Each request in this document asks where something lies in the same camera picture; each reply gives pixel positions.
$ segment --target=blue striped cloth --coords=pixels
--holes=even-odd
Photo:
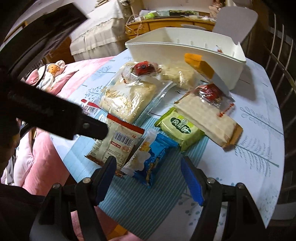
[[[142,128],[154,128],[157,119],[149,117]],[[184,153],[198,165],[207,145],[208,138],[203,137],[199,143]],[[84,157],[91,150],[94,140],[79,137],[66,155],[63,162],[76,181],[90,177],[99,166]],[[148,239],[176,205],[186,188],[180,171],[180,149],[171,149],[159,170],[151,189],[136,179],[125,176],[114,177],[105,200],[99,207],[121,226],[141,239]]]

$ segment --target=stuffed toy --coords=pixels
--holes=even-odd
[[[36,88],[41,89],[43,91],[50,91],[50,89],[55,84],[54,78],[63,73],[65,70],[65,62],[63,60],[59,60],[55,64],[48,64],[46,66],[42,66],[38,70],[39,79],[42,77],[44,73],[44,68],[46,68],[46,72],[44,75],[44,79],[38,84]]]

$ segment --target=tablecloth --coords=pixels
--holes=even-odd
[[[81,99],[96,100],[119,67],[131,59],[128,50],[122,52],[98,69],[69,99],[77,103]],[[244,130],[234,149],[225,152],[204,137],[185,154],[206,176],[222,184],[244,183],[267,226],[283,177],[284,134],[280,110],[265,70],[249,59],[231,94],[235,108],[230,116]],[[150,111],[144,127],[152,127],[155,120],[182,95],[180,89],[171,89],[161,104]],[[91,176],[98,168],[84,157],[94,143],[92,139],[76,136],[73,141],[68,141],[52,135],[52,140],[76,181]],[[151,189],[130,177],[114,178],[100,208],[142,239],[189,240],[202,208],[193,201],[185,185],[179,170],[180,158],[181,154],[175,150],[169,153]],[[225,203],[221,207],[215,240],[221,239],[226,209]]]

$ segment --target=dark fabric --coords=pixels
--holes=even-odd
[[[6,116],[3,113],[0,115],[0,126],[0,146],[6,146],[11,142],[12,137],[19,133],[20,128],[15,117]]]
[[[7,171],[7,184],[8,185],[14,185],[14,181],[13,181],[13,170],[14,170],[14,166],[15,166],[15,162],[16,162],[16,157],[15,157],[15,152],[13,154],[13,156],[9,159],[8,161],[8,165],[6,167],[6,171]]]
[[[44,200],[25,189],[0,184],[0,240],[27,241]]]

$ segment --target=white plastic basket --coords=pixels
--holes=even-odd
[[[215,47],[223,51],[214,51]],[[158,28],[126,42],[134,61],[145,60],[158,64],[186,64],[185,53],[203,56],[203,60],[215,70],[233,89],[246,63],[246,57],[238,43],[230,37],[190,28]]]

